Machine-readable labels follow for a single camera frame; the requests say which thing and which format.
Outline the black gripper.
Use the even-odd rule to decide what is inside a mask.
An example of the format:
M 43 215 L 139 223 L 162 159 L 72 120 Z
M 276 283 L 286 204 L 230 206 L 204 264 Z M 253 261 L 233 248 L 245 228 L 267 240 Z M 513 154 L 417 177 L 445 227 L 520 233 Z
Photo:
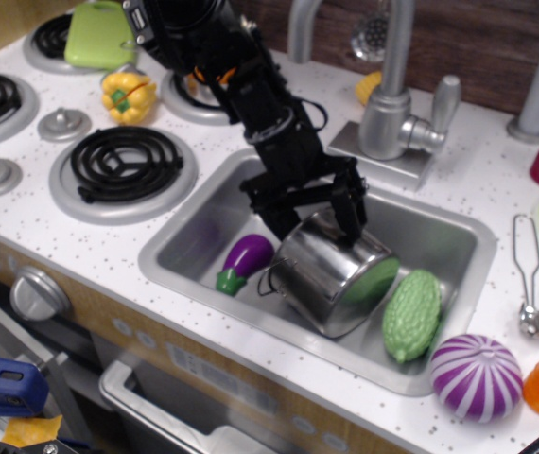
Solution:
M 266 172 L 244 182 L 251 207 L 269 230 L 284 240 L 301 223 L 296 201 L 330 201 L 335 220 L 350 244 L 358 241 L 367 222 L 364 197 L 366 185 L 359 176 L 356 159 L 328 155 L 315 130 L 302 120 L 283 120 L 258 130 L 246 124 L 244 138 L 260 157 Z M 304 187 L 329 174 L 331 188 L 300 196 L 290 190 Z

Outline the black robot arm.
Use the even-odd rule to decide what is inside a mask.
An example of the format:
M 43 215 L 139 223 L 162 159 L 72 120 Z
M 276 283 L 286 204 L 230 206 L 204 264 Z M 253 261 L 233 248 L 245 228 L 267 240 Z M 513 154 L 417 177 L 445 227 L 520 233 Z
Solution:
M 137 45 L 174 74 L 198 76 L 229 121 L 243 125 L 265 171 L 240 189 L 276 237 L 300 224 L 298 207 L 324 202 L 342 235 L 360 238 L 365 185 L 356 159 L 325 153 L 256 26 L 228 1 L 126 1 L 123 9 Z

